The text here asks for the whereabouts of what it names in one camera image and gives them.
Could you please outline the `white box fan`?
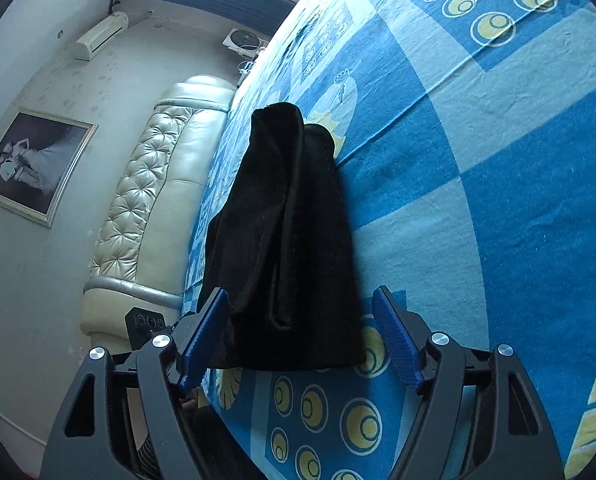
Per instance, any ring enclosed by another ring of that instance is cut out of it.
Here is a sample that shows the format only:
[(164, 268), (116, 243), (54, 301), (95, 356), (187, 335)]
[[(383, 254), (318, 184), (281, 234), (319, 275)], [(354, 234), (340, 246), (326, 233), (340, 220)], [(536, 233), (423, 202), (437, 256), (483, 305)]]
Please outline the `white box fan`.
[(223, 39), (222, 44), (242, 58), (254, 60), (269, 43), (254, 32), (233, 28)]

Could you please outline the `cream tufted leather headboard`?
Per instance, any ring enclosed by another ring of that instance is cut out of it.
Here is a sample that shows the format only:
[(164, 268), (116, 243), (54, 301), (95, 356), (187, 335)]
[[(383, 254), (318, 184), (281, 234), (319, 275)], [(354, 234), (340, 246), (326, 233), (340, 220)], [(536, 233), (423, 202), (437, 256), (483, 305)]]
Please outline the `cream tufted leather headboard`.
[(197, 75), (167, 89), (118, 181), (83, 287), (80, 326), (95, 347), (130, 351), (135, 307), (176, 322), (188, 244), (234, 84)]

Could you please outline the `framed wall picture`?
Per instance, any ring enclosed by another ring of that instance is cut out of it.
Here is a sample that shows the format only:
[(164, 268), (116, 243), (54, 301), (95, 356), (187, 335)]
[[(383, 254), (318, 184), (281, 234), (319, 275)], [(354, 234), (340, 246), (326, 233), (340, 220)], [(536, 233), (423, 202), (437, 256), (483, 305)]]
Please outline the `framed wall picture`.
[(0, 207), (50, 228), (92, 122), (18, 107), (0, 129)]

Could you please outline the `white wall air conditioner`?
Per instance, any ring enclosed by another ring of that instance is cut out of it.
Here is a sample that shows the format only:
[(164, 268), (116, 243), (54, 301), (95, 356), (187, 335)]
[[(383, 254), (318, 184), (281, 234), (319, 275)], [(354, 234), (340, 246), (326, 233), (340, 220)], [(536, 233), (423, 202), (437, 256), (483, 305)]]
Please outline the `white wall air conditioner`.
[(81, 36), (72, 48), (72, 54), (77, 61), (90, 62), (114, 38), (122, 34), (129, 27), (127, 13), (118, 11), (108, 15)]

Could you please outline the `black pants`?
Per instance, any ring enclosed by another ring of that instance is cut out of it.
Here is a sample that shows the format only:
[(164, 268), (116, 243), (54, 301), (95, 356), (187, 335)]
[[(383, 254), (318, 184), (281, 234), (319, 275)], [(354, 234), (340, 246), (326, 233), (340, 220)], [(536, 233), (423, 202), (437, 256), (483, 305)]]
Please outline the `black pants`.
[(230, 313), (210, 367), (325, 370), (364, 362), (345, 193), (334, 142), (281, 102), (251, 115), (248, 149), (209, 223), (199, 299)]

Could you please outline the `blue patterned bed sheet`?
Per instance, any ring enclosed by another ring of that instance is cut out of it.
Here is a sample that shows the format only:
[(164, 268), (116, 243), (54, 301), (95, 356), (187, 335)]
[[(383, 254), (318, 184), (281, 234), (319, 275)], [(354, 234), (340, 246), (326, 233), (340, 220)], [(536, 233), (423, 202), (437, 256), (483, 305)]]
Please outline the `blue patterned bed sheet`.
[(508, 344), (575, 478), (596, 457), (596, 9), (590, 0), (300, 0), (236, 92), (192, 235), (254, 110), (337, 141), (360, 294), (388, 287), (466, 347)]

